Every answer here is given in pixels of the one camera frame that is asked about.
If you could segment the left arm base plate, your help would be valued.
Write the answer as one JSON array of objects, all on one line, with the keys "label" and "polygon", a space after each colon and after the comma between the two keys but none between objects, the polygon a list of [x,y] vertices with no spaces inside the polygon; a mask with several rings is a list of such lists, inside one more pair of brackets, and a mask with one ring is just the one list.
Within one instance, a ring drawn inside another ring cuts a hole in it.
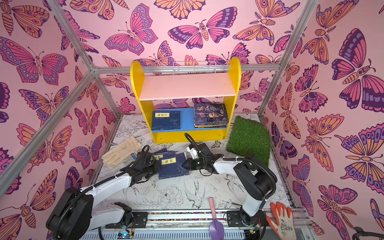
[{"label": "left arm base plate", "polygon": [[124,216],[122,220],[115,224],[108,224],[106,229],[144,229],[148,222],[148,212],[131,212],[129,215]]}]

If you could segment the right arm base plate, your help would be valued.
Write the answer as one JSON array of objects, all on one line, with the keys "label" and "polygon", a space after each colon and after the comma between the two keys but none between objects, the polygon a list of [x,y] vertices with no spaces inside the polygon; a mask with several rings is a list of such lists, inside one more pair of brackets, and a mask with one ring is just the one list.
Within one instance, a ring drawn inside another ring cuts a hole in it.
[{"label": "right arm base plate", "polygon": [[229,227],[247,227],[260,228],[262,226],[262,217],[260,212],[250,217],[243,210],[227,211],[227,223]]}]

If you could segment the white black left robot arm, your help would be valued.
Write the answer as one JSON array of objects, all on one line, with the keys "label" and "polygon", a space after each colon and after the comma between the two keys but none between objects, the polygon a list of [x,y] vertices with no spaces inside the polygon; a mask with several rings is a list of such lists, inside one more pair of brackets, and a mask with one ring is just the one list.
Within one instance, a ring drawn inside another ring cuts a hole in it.
[{"label": "white black left robot arm", "polygon": [[123,189],[144,183],[160,170],[159,163],[149,150],[148,145],[144,146],[136,160],[114,176],[88,187],[70,187],[65,190],[46,222],[52,238],[79,240],[86,232],[106,225],[132,225],[134,216],[128,205],[116,202],[100,209],[97,205]]}]

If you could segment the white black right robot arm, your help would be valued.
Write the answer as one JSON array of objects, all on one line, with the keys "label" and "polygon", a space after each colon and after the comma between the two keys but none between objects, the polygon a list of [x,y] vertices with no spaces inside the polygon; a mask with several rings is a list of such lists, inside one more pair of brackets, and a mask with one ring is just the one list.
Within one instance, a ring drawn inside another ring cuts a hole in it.
[{"label": "white black right robot arm", "polygon": [[182,164],[183,168],[238,177],[247,191],[246,200],[239,210],[240,219],[246,226],[256,225],[257,214],[276,192],[276,175],[254,154],[244,158],[226,158],[223,154],[213,154],[206,144],[198,145],[189,134],[185,133],[185,137],[190,142],[187,151],[192,157]]}]

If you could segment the navy book yellow label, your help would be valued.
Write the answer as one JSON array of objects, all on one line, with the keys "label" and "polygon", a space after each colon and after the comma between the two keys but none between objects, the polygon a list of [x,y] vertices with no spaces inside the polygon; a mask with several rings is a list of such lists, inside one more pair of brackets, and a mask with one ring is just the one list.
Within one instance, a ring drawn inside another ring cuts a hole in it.
[{"label": "navy book yellow label", "polygon": [[181,128],[180,111],[154,111],[152,131],[178,130]]}]

